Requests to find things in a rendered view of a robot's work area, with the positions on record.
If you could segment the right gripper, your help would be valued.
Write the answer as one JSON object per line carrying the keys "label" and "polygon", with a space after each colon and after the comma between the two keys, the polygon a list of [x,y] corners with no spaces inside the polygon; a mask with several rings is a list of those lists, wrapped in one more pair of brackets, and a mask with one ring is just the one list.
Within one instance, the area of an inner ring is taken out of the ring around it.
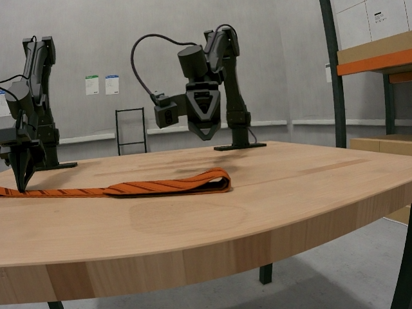
{"label": "right gripper", "polygon": [[22,138],[22,145],[0,146],[0,158],[5,159],[6,166],[12,166],[19,192],[25,191],[36,168],[44,167],[46,162],[46,153],[42,141],[36,140],[37,132],[33,130],[32,126],[28,125],[28,117],[26,115],[18,115],[13,127],[3,129],[15,127],[22,129],[23,122],[26,124],[28,137]]}

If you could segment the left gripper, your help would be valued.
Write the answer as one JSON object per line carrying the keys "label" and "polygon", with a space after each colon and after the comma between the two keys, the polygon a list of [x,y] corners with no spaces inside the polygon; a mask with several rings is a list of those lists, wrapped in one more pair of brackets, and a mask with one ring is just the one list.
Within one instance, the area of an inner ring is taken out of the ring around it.
{"label": "left gripper", "polygon": [[[211,140],[221,128],[221,93],[218,86],[216,81],[187,83],[186,92],[169,96],[178,107],[178,116],[187,115],[189,131],[203,141]],[[204,135],[201,129],[210,131]]]}

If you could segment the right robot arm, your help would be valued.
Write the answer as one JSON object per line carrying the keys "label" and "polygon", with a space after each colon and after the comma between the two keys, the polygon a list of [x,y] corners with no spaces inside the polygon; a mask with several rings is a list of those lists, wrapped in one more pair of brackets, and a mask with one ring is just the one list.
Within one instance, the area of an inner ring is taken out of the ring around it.
{"label": "right robot arm", "polygon": [[[13,93],[18,99],[22,116],[28,117],[28,125],[37,131],[36,140],[42,141],[46,162],[44,167],[36,168],[36,171],[76,167],[77,162],[59,164],[57,158],[60,135],[59,129],[55,128],[50,107],[50,73],[56,58],[52,36],[42,37],[42,41],[39,42],[34,42],[32,38],[23,39],[23,48],[26,55],[23,76],[27,78],[30,75],[29,79],[26,80],[22,77],[20,81],[12,82],[12,86],[7,91]],[[17,120],[19,111],[17,101],[7,92],[5,92],[5,99],[12,118]],[[24,137],[28,137],[24,122],[22,129],[16,127],[0,129],[0,145],[2,147],[22,145]]]}

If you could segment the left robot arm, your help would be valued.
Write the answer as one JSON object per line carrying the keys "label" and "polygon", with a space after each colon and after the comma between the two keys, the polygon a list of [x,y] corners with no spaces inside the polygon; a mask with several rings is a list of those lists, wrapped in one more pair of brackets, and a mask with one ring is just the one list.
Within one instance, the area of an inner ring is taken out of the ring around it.
{"label": "left robot arm", "polygon": [[[226,119],[228,128],[232,129],[232,145],[214,147],[216,151],[229,151],[253,147],[265,147],[267,144],[250,144],[248,128],[251,127],[251,115],[241,96],[236,57],[239,57],[239,44],[232,27],[222,28],[217,32],[208,54],[204,54],[214,36],[213,30],[204,31],[207,41],[205,49],[202,45],[189,46],[177,53],[183,75],[192,82],[216,81],[224,83],[227,98]],[[230,40],[229,40],[230,39]],[[202,48],[201,48],[202,47]],[[160,95],[158,106],[154,107],[156,125],[162,129],[179,123],[178,107],[169,96]]]}

